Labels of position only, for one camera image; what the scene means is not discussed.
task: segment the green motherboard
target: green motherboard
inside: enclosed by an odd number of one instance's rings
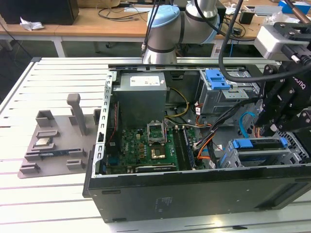
[[[108,159],[108,173],[124,174],[133,173],[131,169],[138,166],[176,166],[179,170],[177,151],[175,149],[172,128],[166,128],[165,143],[148,142],[147,128],[126,129],[122,131],[121,154],[118,158]],[[161,137],[162,129],[152,130],[152,138]],[[187,129],[187,136],[190,146],[196,142],[193,128]]]

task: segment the white slatted work surface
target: white slatted work surface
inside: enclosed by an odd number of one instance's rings
[[[107,64],[123,60],[42,59],[27,67],[0,107],[0,233],[233,232],[231,226],[235,225],[248,227],[243,232],[311,229],[310,192],[280,211],[105,224],[92,199],[82,197],[84,174],[19,179],[17,171],[35,129],[38,110],[70,115],[67,94],[76,92],[81,96],[83,112],[93,113],[101,106]]]

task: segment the blue cable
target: blue cable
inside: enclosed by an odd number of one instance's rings
[[[243,117],[247,114],[251,115],[254,118],[256,117],[256,115],[252,112],[245,112],[241,115],[240,120],[239,120],[239,126],[240,126],[241,133],[243,134],[243,136],[245,138],[248,138],[248,133],[246,132],[246,130],[244,129],[244,126],[243,126]]]
[[[231,50],[230,50],[229,57],[231,57],[231,54],[232,54],[232,49],[233,49],[233,43],[232,43],[232,41],[231,41]]]

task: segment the table leg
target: table leg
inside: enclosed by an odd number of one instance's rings
[[[54,40],[54,45],[58,54],[58,57],[67,57],[66,51],[64,51],[62,45],[62,39],[60,37],[56,37]]]
[[[13,50],[9,40],[0,40],[0,45],[4,47],[7,51]]]
[[[223,44],[223,40],[214,40],[214,47],[213,47],[212,54],[210,55],[210,57],[217,58],[219,56],[222,44]]]
[[[99,50],[99,46],[98,46],[98,42],[97,42],[97,41],[94,41],[94,42],[93,42],[93,45],[94,45],[94,50],[95,50],[96,53],[101,52],[101,51]]]

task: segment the floor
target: floor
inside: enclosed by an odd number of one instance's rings
[[[22,46],[32,57],[57,57],[55,47],[49,41],[20,41]],[[23,49],[15,42],[11,42],[13,50],[0,51],[0,103],[9,93],[15,82],[23,73],[30,62],[30,58]],[[68,57],[139,57],[141,43],[118,42],[113,43],[111,48],[106,47],[105,42],[99,42],[100,53],[95,53],[92,42],[69,42],[63,44]],[[229,56],[231,46],[226,48]],[[212,45],[190,45],[187,57],[209,57]],[[254,46],[234,45],[232,57],[261,57]]]

